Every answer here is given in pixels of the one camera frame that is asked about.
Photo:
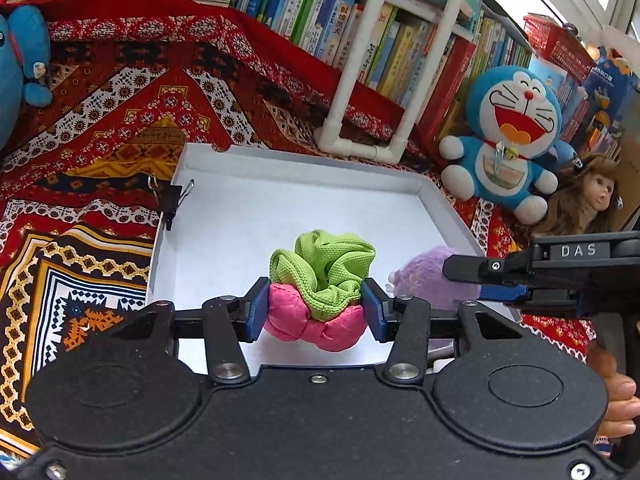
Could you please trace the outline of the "right hand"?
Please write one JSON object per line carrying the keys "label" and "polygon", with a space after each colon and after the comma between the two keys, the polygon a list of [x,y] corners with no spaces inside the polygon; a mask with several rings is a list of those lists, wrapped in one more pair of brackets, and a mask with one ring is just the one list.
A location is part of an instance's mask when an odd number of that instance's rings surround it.
{"label": "right hand", "polygon": [[597,341],[588,347],[587,364],[601,377],[608,393],[608,407],[600,423],[599,434],[609,439],[630,436],[636,431],[634,420],[639,417],[636,382],[617,371],[616,359]]}

